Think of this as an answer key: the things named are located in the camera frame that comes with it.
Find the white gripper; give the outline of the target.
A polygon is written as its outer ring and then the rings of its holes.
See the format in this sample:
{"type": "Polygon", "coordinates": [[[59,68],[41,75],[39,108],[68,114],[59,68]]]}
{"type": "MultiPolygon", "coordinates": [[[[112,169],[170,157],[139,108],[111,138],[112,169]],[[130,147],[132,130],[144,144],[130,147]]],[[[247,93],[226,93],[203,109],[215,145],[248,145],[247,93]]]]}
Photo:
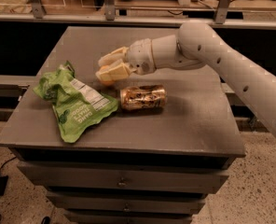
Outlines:
{"type": "Polygon", "coordinates": [[[102,68],[96,77],[102,82],[113,82],[128,78],[131,73],[137,75],[152,74],[156,71],[152,54],[152,41],[142,39],[127,47],[121,47],[106,55],[99,61],[102,68]]]}

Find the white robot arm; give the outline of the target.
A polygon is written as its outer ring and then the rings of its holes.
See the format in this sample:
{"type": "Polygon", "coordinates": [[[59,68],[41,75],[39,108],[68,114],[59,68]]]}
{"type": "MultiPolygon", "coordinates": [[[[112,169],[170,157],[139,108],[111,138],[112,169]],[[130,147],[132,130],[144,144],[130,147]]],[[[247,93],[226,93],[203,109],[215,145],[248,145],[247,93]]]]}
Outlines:
{"type": "Polygon", "coordinates": [[[276,137],[276,76],[228,45],[202,22],[185,22],[174,35],[145,38],[104,55],[96,77],[103,84],[159,69],[193,70],[208,65],[276,137]]]}

